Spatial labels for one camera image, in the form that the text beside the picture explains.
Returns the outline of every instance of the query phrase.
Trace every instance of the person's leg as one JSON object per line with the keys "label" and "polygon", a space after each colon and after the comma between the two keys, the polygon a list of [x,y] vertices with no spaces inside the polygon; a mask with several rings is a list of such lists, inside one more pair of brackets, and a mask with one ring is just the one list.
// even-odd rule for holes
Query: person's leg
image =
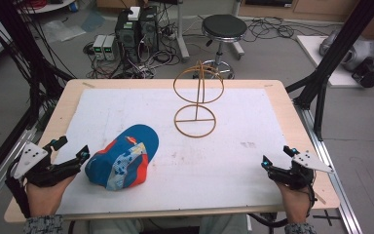
{"label": "person's leg", "polygon": [[137,219],[96,219],[90,221],[90,234],[138,234],[142,223]]}
{"label": "person's leg", "polygon": [[247,234],[246,214],[226,214],[202,217],[200,234]]}

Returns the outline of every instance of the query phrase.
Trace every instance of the electronic equipment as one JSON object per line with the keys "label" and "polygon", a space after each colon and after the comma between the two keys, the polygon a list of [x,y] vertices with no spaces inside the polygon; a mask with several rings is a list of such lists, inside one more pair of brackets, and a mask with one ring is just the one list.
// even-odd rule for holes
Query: electronic equipment
{"label": "electronic equipment", "polygon": [[139,18],[140,7],[130,7],[129,20],[137,21]]}
{"label": "electronic equipment", "polygon": [[159,51],[157,6],[144,8],[139,17],[141,34],[144,42],[144,48],[147,47],[149,53]]}
{"label": "electronic equipment", "polygon": [[109,35],[105,38],[102,51],[104,52],[105,60],[115,60],[117,58],[118,44],[115,36]]}
{"label": "electronic equipment", "polygon": [[95,42],[93,42],[93,52],[95,53],[95,57],[98,60],[104,60],[105,55],[102,51],[102,45],[104,45],[105,38],[107,36],[105,35],[98,35],[95,39]]}
{"label": "electronic equipment", "polygon": [[126,62],[129,59],[133,63],[139,62],[138,46],[141,40],[141,31],[138,21],[129,20],[129,13],[126,11],[118,15],[115,26],[115,35],[119,43],[121,58]]}
{"label": "electronic equipment", "polygon": [[245,0],[248,5],[291,7],[293,0]]}

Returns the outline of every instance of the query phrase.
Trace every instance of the black pole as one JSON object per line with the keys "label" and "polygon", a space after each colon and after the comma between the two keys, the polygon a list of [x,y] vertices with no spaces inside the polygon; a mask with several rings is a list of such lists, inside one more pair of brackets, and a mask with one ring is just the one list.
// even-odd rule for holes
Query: black pole
{"label": "black pole", "polygon": [[309,109],[311,102],[318,96],[314,131],[319,140],[322,140],[321,124],[326,87],[330,75],[373,18],[374,0],[359,1],[317,69],[303,80],[286,87],[287,92],[290,93],[305,86],[300,96],[294,100],[294,104],[303,109]]}

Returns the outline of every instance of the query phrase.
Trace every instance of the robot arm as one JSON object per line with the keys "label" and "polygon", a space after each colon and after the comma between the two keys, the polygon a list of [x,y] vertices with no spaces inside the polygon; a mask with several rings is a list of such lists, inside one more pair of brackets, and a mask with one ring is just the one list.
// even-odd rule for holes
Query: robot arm
{"label": "robot arm", "polygon": [[51,164],[53,150],[58,151],[66,142],[66,136],[58,140],[53,139],[43,148],[28,142],[21,155],[8,168],[5,183],[26,218],[30,217],[30,211],[25,192],[25,179],[38,187],[54,186],[81,172],[81,166],[90,158],[89,148],[84,146],[74,159],[58,165]]}

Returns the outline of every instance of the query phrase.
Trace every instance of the metal stool leg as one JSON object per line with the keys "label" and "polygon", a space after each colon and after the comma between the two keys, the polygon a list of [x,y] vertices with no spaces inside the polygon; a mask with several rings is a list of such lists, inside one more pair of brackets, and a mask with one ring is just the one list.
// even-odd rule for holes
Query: metal stool leg
{"label": "metal stool leg", "polygon": [[218,51],[215,55],[215,60],[207,60],[203,62],[203,64],[213,67],[216,70],[216,72],[224,78],[234,79],[235,72],[233,71],[233,67],[230,66],[227,62],[221,60],[221,56],[223,55],[223,48],[224,43],[220,42],[220,44],[218,45]]}

